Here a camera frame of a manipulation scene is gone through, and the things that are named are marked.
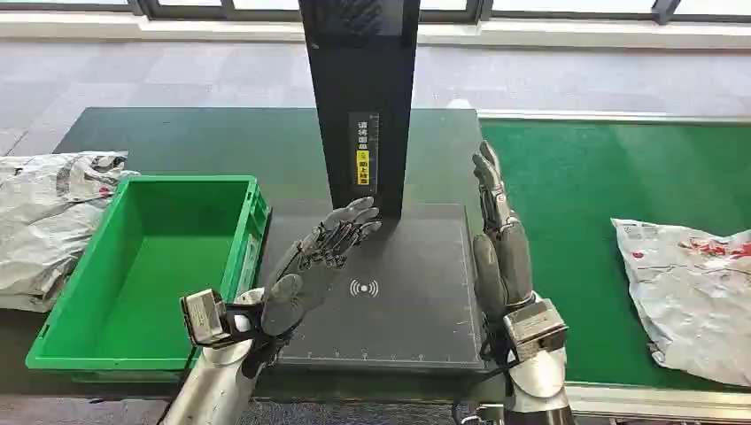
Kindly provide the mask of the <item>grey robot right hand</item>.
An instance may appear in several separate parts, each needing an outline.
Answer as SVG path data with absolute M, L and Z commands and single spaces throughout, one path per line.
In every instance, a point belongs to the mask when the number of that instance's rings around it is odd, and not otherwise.
M 483 141 L 473 153 L 483 230 L 473 239 L 476 301 L 484 316 L 496 320 L 533 299 L 528 238 L 513 210 L 496 151 Z

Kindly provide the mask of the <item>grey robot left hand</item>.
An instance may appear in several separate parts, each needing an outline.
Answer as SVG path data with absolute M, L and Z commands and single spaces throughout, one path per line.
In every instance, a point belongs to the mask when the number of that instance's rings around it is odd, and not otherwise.
M 243 362 L 246 377 L 257 377 L 301 321 L 323 303 L 350 251 L 382 226 L 378 213 L 373 197 L 355 199 L 330 212 L 292 243 L 262 287 L 240 297 L 262 307 L 259 324 L 264 336 L 253 341 Z

